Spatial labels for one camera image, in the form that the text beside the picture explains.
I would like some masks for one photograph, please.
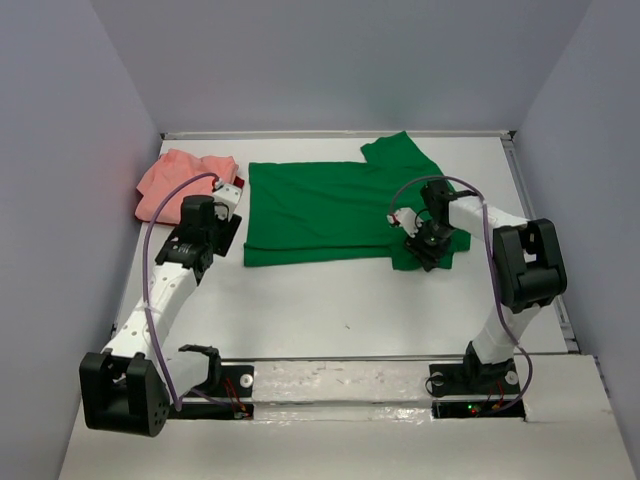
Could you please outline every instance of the red wire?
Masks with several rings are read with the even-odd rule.
[[[222,382],[222,386],[224,387],[224,389],[227,391],[227,396],[229,397],[229,400],[231,401],[231,410],[233,410],[233,413],[236,413],[236,405],[235,403],[233,403],[233,397],[231,396],[231,390],[229,390],[229,386]]]
[[[229,378],[227,378],[227,383],[229,384],[229,387],[231,387],[231,391],[233,392],[233,395],[236,397],[236,401],[238,402],[238,405],[240,405],[240,408],[242,409],[243,412],[246,412],[247,407],[244,405],[244,403],[240,401],[238,392],[236,392],[236,387],[233,386],[233,383],[231,383],[231,380]]]

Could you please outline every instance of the green t-shirt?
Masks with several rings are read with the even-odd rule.
[[[391,257],[396,270],[420,268],[404,248],[406,233],[391,228],[386,216],[400,187],[442,175],[440,168],[405,132],[364,145],[362,153],[367,163],[250,164],[245,266]],[[407,189],[397,208],[424,208],[421,187]],[[451,268],[453,252],[469,250],[470,241],[468,233],[455,232],[440,267]]]

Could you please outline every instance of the pink cloth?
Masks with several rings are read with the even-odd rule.
[[[138,191],[143,195],[136,208],[136,217],[143,222],[151,220],[153,213],[169,192],[191,177],[205,172],[216,173],[225,182],[232,183],[238,172],[238,165],[233,157],[214,157],[207,155],[198,158],[181,150],[173,148],[162,155],[153,166],[147,170],[140,183]],[[187,195],[211,195],[213,178],[202,178],[185,187],[176,194],[164,207],[158,222],[176,225],[180,222],[180,205]]]

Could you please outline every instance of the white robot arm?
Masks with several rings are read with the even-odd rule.
[[[483,242],[488,239],[503,318],[519,341],[540,308],[549,305],[567,286],[553,224],[545,219],[530,221],[487,205],[485,232],[483,204],[474,192],[454,192],[446,181],[431,180],[422,188],[421,196],[429,220],[423,221],[410,208],[401,208],[388,217],[393,226],[407,233],[405,247],[429,271],[448,250],[456,229]],[[512,368],[513,352],[513,339],[494,307],[482,331],[469,343],[461,370],[449,380],[466,384],[469,392],[483,390]]]
[[[149,281],[152,326],[164,344],[173,322],[199,285],[214,255],[225,256],[241,218],[234,211],[242,195],[235,185],[218,182],[211,196],[185,197],[177,225],[156,257]],[[201,385],[220,381],[221,359],[213,347],[185,345],[165,352],[171,379],[161,376],[140,299],[118,333],[100,353],[87,353],[80,364],[80,388],[89,428],[157,435],[172,403],[171,388],[182,397]]]

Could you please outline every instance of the white table surface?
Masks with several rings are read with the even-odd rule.
[[[355,388],[362,400],[367,395],[379,400],[379,392],[398,386],[393,380],[382,383],[380,371],[405,382],[405,395],[425,396],[424,362],[358,363],[323,370],[324,362],[317,362],[312,370],[318,375],[305,380],[307,399],[352,400]],[[526,370],[523,363],[518,359],[520,371]],[[415,408],[258,404],[253,421],[170,420],[150,439],[89,430],[81,410],[60,480],[633,480],[593,359],[543,355],[534,357],[534,365],[525,397],[527,422],[432,420],[427,403]],[[257,363],[256,388],[265,384],[257,396],[300,393],[298,386],[291,388],[298,382],[277,378],[306,368],[303,362]],[[354,380],[370,385],[377,380],[377,387],[367,393],[360,384],[331,382],[351,370],[359,372]]]
[[[197,156],[232,155],[247,178],[249,162],[363,161],[359,148],[375,138],[173,140],[169,148]],[[497,207],[523,209],[499,138],[417,138],[446,174],[468,180]],[[250,186],[237,209],[243,217],[226,258],[216,257],[180,312],[165,346],[213,345],[223,358],[340,358],[462,354],[481,329],[492,296],[483,245],[454,256],[452,270],[397,272],[390,259],[360,259],[277,267],[243,267]],[[121,306],[122,325],[141,295],[141,247]],[[168,227],[154,229],[155,257]],[[553,307],[543,309],[522,343],[532,353],[564,353]]]

